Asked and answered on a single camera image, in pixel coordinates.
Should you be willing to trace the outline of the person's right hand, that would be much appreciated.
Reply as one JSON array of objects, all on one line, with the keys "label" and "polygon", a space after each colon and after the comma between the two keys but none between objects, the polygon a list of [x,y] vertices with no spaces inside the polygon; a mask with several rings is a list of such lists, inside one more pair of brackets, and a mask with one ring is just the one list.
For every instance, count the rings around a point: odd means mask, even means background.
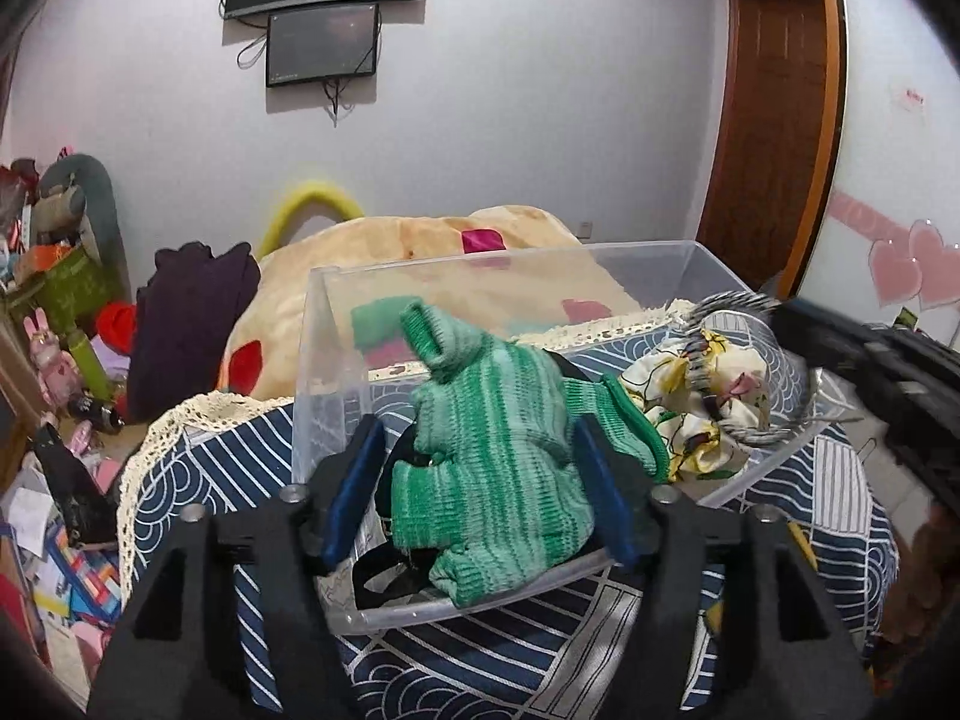
[{"label": "person's right hand", "polygon": [[880,633],[892,644],[923,639],[958,589],[958,518],[934,502],[901,561]]}]

